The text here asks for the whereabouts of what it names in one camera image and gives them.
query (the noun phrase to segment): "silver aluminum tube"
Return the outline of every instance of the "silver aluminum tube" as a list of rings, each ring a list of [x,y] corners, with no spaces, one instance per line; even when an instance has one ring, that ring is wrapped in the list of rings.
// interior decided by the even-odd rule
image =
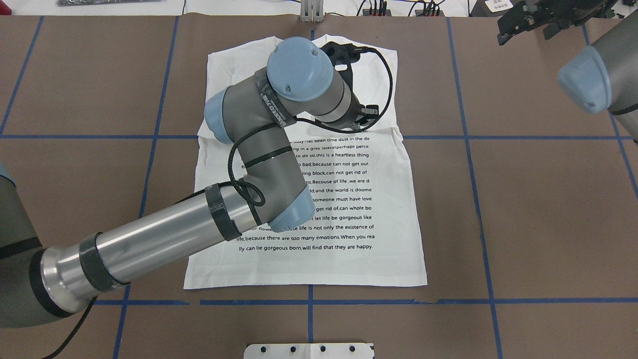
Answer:
[[[221,195],[240,233],[256,227],[249,206],[234,188],[221,188]],[[96,246],[111,276],[126,283],[222,241],[206,195],[200,194],[105,232]],[[40,264],[49,296],[68,312],[78,312],[100,293],[84,275],[78,245],[48,248]]]
[[[256,226],[246,201],[237,200],[241,196],[234,188],[222,188],[222,197],[240,232]],[[130,282],[223,240],[206,196],[200,194],[105,232],[96,244],[111,276],[120,282]]]

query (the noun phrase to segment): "white plastic bracket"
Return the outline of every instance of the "white plastic bracket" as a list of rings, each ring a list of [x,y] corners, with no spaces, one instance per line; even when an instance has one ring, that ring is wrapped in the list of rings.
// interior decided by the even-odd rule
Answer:
[[[368,343],[251,344],[244,359],[374,359]]]

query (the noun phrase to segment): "wire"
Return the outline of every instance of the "wire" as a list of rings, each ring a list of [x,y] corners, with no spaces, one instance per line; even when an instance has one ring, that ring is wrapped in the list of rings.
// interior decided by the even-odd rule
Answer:
[[[45,356],[42,359],[53,359],[55,357],[57,357],[60,353],[62,353],[62,350],[64,350],[66,348],[66,346],[69,344],[69,342],[71,342],[71,339],[73,339],[73,337],[75,336],[75,334],[78,332],[78,330],[80,330],[80,327],[82,326],[82,323],[84,323],[84,320],[86,319],[86,317],[89,315],[89,312],[91,311],[91,308],[93,308],[93,304],[95,304],[95,301],[98,299],[98,297],[94,296],[93,298],[91,298],[91,301],[89,302],[89,305],[86,307],[86,309],[84,310],[84,314],[82,314],[82,317],[80,318],[80,320],[78,321],[78,323],[75,325],[75,328],[73,328],[73,330],[71,331],[71,333],[68,335],[68,337],[66,338],[66,340],[64,340],[64,342],[62,343],[62,345],[60,345],[59,348],[56,349],[56,351],[54,351],[53,353]]]
[[[175,202],[175,204],[182,203],[182,202],[184,202],[187,199],[191,199],[191,198],[193,198],[195,196],[198,196],[198,195],[204,193],[205,191],[206,190],[199,190],[199,191],[195,192],[194,194],[187,195],[186,197],[184,197],[184,198],[180,199],[179,201]]]
[[[415,7],[417,4],[419,4],[419,3],[422,3],[422,4],[423,4],[423,6],[425,6],[425,5],[426,5],[426,2],[425,2],[425,1],[423,1],[423,0],[415,1],[415,2],[412,4],[412,7],[410,7],[410,11],[408,11],[408,17],[409,17],[410,15],[412,15],[412,10],[414,10],[414,7]]]
[[[359,13],[361,12],[361,8],[363,8],[363,4],[365,4],[366,1],[367,0],[361,1],[361,5],[359,5],[359,10],[357,10],[357,14],[355,16],[359,16]]]
[[[436,3],[434,1],[428,1],[427,3],[424,0],[418,0],[418,1],[408,1],[412,4],[412,7],[410,7],[410,11],[408,12],[408,16],[412,15],[412,10],[414,10],[414,6],[416,6],[417,4],[421,3],[423,4],[423,12],[421,13],[421,15],[418,16],[427,16],[426,14],[426,5],[430,6],[429,10],[431,10],[432,12],[434,12],[434,9],[439,8],[439,10],[441,9],[440,5],[443,4],[445,2],[445,0],[441,1],[440,3]]]
[[[310,119],[297,118],[297,121],[309,123],[310,125],[314,125],[314,126],[320,127],[320,128],[322,128],[324,130],[328,130],[328,131],[331,131],[331,132],[337,132],[338,134],[358,134],[360,132],[368,130],[369,128],[374,126],[377,122],[379,122],[381,117],[383,117],[385,112],[390,107],[390,101],[392,100],[392,89],[393,89],[392,71],[390,70],[390,66],[388,65],[388,62],[385,60],[383,55],[381,55],[381,52],[379,52],[379,50],[375,49],[374,47],[361,47],[360,49],[363,49],[363,51],[361,53],[374,52],[381,59],[381,62],[385,66],[385,70],[388,72],[388,79],[390,80],[390,87],[388,88],[388,100],[385,102],[385,107],[379,113],[379,116],[377,116],[377,118],[375,118],[372,122],[370,122],[370,124],[366,125],[365,127],[362,127],[362,128],[360,128],[358,130],[352,130],[352,131],[338,130],[337,128],[328,127],[328,126],[324,125],[323,123],[321,123],[321,122],[319,122],[317,120],[312,121]]]
[[[247,134],[243,135],[239,140],[235,141],[232,148],[230,149],[230,153],[228,154],[228,177],[230,178],[230,181],[219,184],[220,187],[233,186],[235,190],[237,191],[237,193],[240,196],[242,196],[242,198],[245,199],[246,202],[256,207],[263,206],[266,203],[266,198],[263,196],[263,192],[260,191],[259,188],[257,188],[257,186],[255,186],[254,184],[250,182],[246,182],[246,181],[237,181],[235,179],[235,174],[233,173],[233,157],[235,156],[235,151],[237,151],[237,148],[239,147],[239,145],[242,144],[242,142],[258,134],[261,131],[266,131],[273,127],[277,127],[277,124],[275,122],[269,123],[264,126],[259,126],[257,128],[254,128],[252,131],[248,132]],[[253,191],[255,191],[255,193],[257,194],[257,197],[259,197],[259,201],[252,199],[250,197],[250,194],[248,193],[246,189],[244,189],[244,187],[250,188]]]

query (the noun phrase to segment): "table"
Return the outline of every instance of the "table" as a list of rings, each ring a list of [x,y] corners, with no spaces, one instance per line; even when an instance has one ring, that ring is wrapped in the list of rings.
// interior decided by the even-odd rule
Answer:
[[[378,358],[635,358],[638,148],[555,79],[616,23],[499,47],[496,19],[0,18],[0,162],[46,247],[193,190],[206,54],[329,33],[399,56],[428,286],[184,291],[183,260],[100,296],[60,358],[348,341]],[[78,318],[0,330],[0,356],[49,354]]]

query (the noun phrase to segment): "blue tape line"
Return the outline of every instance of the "blue tape line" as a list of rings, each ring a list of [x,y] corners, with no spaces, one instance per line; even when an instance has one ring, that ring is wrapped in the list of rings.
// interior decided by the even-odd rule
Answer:
[[[127,305],[190,305],[183,300],[129,300]]]
[[[0,135],[0,139],[98,139],[98,140],[150,140],[150,139],[198,139],[197,135]]]
[[[200,300],[200,305],[308,305],[307,299]]]
[[[616,136],[518,136],[518,135],[469,135],[471,140],[615,140]]]
[[[587,33],[587,27],[585,26],[585,24],[582,25],[582,35],[585,36],[585,44],[587,46],[591,45],[590,44],[590,36]]]
[[[169,139],[196,140],[198,135],[0,135],[0,139]],[[606,140],[615,141],[618,136],[527,136],[527,135],[469,135],[470,140]],[[463,135],[405,135],[406,140],[464,140]],[[631,136],[620,136],[621,140],[631,140]]]
[[[405,135],[404,140],[462,140],[459,135]]]
[[[623,162],[625,163],[625,168],[627,168],[627,174],[629,175],[629,180],[632,183],[632,187],[634,188],[634,195],[638,200],[638,185],[636,185],[636,178],[634,176],[634,172],[632,170],[632,165],[629,163],[629,158],[627,158],[627,152],[625,151],[625,145],[621,140],[620,133],[618,132],[618,126],[616,124],[616,120],[612,114],[609,114],[609,119],[611,120],[611,126],[614,128],[614,133],[616,134],[616,140],[618,141],[618,147],[620,148],[620,153],[623,155]]]
[[[95,305],[123,305],[124,300],[96,300]],[[129,300],[126,305],[190,305],[183,300]]]
[[[11,108],[13,107],[13,101],[15,100],[16,95],[18,95],[18,88],[20,88],[22,77],[24,76],[24,72],[27,70],[27,64],[29,64],[29,59],[31,58],[31,53],[33,52],[33,48],[36,45],[36,39],[38,38],[38,34],[40,33],[40,28],[42,27],[43,21],[44,21],[44,16],[41,16],[40,21],[38,21],[38,27],[36,27],[36,32],[33,34],[33,39],[31,39],[31,45],[29,46],[29,50],[27,51],[27,56],[24,58],[24,62],[22,63],[22,69],[20,69],[18,80],[15,82],[15,87],[13,88],[13,92],[11,93],[9,104],[7,105],[6,111],[4,112],[2,125],[0,125],[0,135],[2,135],[2,133],[4,132],[4,128],[6,127],[6,122],[9,120],[9,114],[11,113]]]
[[[495,299],[496,304],[551,304],[551,303],[638,303],[638,298],[514,298]]]
[[[314,308],[313,302],[315,299],[315,287],[312,284],[308,285],[308,342],[315,342],[315,334],[314,334],[314,324],[313,324],[313,316],[314,316]]]
[[[161,115],[164,107],[164,97],[166,96],[166,88],[168,86],[168,75],[170,74],[170,63],[173,58],[173,50],[175,49],[175,37],[177,36],[177,26],[179,25],[179,16],[175,17],[175,24],[173,25],[173,36],[170,41],[170,50],[168,51],[168,61],[166,64],[166,73],[164,75],[164,85],[162,86],[161,96],[159,98],[159,109],[158,109],[158,117],[155,122],[155,132],[153,134],[153,144],[151,146],[151,155],[149,156],[149,166],[146,170],[146,179],[144,180],[144,191],[142,192],[142,203],[140,204],[140,213],[139,218],[142,218],[144,215],[144,210],[146,208],[146,197],[149,190],[149,178],[151,177],[151,169],[153,166],[153,159],[155,157],[155,148],[157,146],[158,141],[158,133],[160,131],[160,123],[161,123]],[[117,329],[117,337],[115,339],[115,348],[113,349],[113,359],[117,359],[119,356],[119,348],[122,342],[122,332],[124,330],[124,320],[126,319],[126,308],[128,307],[128,295],[131,291],[131,286],[126,286],[126,291],[124,292],[124,300],[122,301],[122,312],[120,314],[120,323]]]
[[[200,300],[202,306],[250,305],[492,305],[551,303],[638,303],[638,298],[501,298],[501,299],[441,299],[421,302],[414,299],[313,299],[313,300]]]
[[[155,149],[157,147],[158,134],[160,132],[161,115],[164,109],[164,99],[166,97],[166,88],[168,86],[168,76],[170,75],[170,64],[173,60],[173,50],[175,48],[175,37],[177,36],[177,26],[179,25],[179,17],[175,17],[175,24],[173,25],[173,37],[170,41],[170,50],[168,51],[168,61],[166,63],[166,72],[164,74],[164,85],[162,85],[161,96],[159,98],[158,117],[155,122],[155,133],[153,134],[153,144],[151,145],[151,155],[149,156],[149,166],[146,170],[146,179],[144,180],[144,191],[142,192],[142,203],[140,205],[139,218],[144,215],[146,207],[146,199],[149,191],[149,180],[151,178],[151,169],[153,167],[153,161],[155,159]]]
[[[117,336],[115,337],[115,346],[113,348],[113,359],[117,359],[119,356],[119,348],[122,344],[122,333],[124,332],[124,320],[126,319],[126,302],[128,302],[128,295],[131,291],[131,286],[126,286],[124,290],[124,299],[122,300],[122,311],[120,312],[120,322],[117,325]]]
[[[95,305],[122,305],[124,301],[121,299],[98,299],[94,303]]]
[[[474,207],[478,216],[480,240],[483,249],[483,265],[485,267],[485,276],[487,280],[487,293],[490,300],[490,309],[492,312],[492,324],[494,326],[494,339],[496,341],[496,352],[499,359],[503,359],[503,350],[501,347],[501,334],[498,328],[498,317],[496,315],[496,305],[494,304],[494,289],[492,287],[492,276],[489,270],[489,258],[487,256],[487,243],[485,241],[485,231],[483,228],[483,217],[480,212],[479,192],[477,190],[476,177],[474,175],[474,164],[472,162],[471,148],[470,148],[470,136],[468,133],[468,126],[465,118],[465,108],[463,106],[463,96],[461,95],[461,81],[459,79],[459,69],[456,63],[456,52],[454,50],[454,37],[452,36],[452,23],[449,17],[446,17],[447,32],[450,39],[450,52],[452,55],[452,66],[454,67],[454,80],[456,82],[456,94],[459,100],[459,110],[461,111],[461,124],[463,125],[463,135],[465,137],[465,152],[468,157],[468,165],[470,167],[470,179],[472,182],[472,192],[474,195]]]

